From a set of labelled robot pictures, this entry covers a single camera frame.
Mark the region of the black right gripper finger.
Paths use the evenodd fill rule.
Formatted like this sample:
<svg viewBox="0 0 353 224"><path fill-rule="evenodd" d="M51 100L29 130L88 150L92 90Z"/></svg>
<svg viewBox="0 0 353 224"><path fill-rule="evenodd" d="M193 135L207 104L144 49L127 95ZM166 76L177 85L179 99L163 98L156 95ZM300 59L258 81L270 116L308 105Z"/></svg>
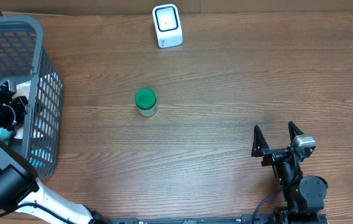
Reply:
<svg viewBox="0 0 353 224"><path fill-rule="evenodd" d="M254 126L253 150L269 150L269 146L262 134L259 125Z"/></svg>
<svg viewBox="0 0 353 224"><path fill-rule="evenodd" d="M304 132L302 132L293 121L288 123L288 131L291 145L299 145L298 140L304 135Z"/></svg>

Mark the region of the teal tissue packet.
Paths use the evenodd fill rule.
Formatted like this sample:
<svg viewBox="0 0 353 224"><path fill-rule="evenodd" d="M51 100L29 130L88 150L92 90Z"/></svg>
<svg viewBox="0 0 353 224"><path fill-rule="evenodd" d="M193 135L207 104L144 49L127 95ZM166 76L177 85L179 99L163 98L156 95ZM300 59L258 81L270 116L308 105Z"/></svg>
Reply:
<svg viewBox="0 0 353 224"><path fill-rule="evenodd" d="M0 140L7 146L9 145L9 142L12 138L12 134L12 131L8 131L5 128L0 128Z"/></svg>

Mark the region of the green lid jar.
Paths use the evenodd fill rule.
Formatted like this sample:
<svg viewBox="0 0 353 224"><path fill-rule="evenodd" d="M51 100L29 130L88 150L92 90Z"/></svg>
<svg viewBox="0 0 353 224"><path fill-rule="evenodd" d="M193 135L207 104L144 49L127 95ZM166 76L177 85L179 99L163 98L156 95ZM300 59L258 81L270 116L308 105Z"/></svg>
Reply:
<svg viewBox="0 0 353 224"><path fill-rule="evenodd" d="M142 116L153 116L157 112L157 97L149 88L140 89L135 94L135 105Z"/></svg>

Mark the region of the beige plastic pouch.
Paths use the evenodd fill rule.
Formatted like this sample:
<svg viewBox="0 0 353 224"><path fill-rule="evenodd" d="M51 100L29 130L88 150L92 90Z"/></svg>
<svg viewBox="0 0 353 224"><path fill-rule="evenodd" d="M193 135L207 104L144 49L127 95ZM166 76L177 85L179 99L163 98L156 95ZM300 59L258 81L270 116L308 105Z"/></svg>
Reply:
<svg viewBox="0 0 353 224"><path fill-rule="evenodd" d="M44 84L44 81L43 79L48 79L48 76L49 74L45 75L44 78L40 78L40 81L41 81L41 84ZM26 98L29 98L29 93L30 93L30 84L31 84L31 81L27 81L27 82L24 82L24 83L21 83L21 84L17 84L16 85L16 88L17 88L17 92L16 94L12 97L13 100L15 100L18 96L25 96ZM40 112L40 115L42 115L42 110L41 108L39 108L39 110L37 109L37 111ZM41 125L42 122L41 120L39 121L35 121L34 124L39 124ZM24 128L23 127L19 127L17 129L17 132L16 134L14 135L14 139L22 139L22 136L23 136L23 131L24 131ZM38 132L36 130L33 130L33 138L42 138L43 137L43 134L38 134Z"/></svg>

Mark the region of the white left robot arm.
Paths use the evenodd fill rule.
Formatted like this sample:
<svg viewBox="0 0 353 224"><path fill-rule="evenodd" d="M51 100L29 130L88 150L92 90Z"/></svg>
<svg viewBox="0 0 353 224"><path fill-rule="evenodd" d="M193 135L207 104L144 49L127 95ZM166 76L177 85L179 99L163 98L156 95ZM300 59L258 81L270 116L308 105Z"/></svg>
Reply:
<svg viewBox="0 0 353 224"><path fill-rule="evenodd" d="M0 128L12 131L24 120L27 98L16 84L0 85ZM36 169L0 140L0 217L26 213L48 223L109 223L95 210L73 203L46 187Z"/></svg>

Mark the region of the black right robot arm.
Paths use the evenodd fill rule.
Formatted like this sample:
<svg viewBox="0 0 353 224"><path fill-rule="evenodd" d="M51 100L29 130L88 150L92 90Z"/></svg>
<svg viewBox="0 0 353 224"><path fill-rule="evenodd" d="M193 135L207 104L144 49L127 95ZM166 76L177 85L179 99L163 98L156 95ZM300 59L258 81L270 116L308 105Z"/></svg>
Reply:
<svg viewBox="0 0 353 224"><path fill-rule="evenodd" d="M324 208L328 183L322 177L304 176L300 163L316 148L314 137L302 132L294 122L288 123L290 143L285 148L269 148L258 125L254 126L252 157L261 157L261 166L270 166L280 183L280 189L263 199L252 214L252 223L260 223L257 214L272 197L283 194L284 207L277 207L263 223L326 223Z"/></svg>

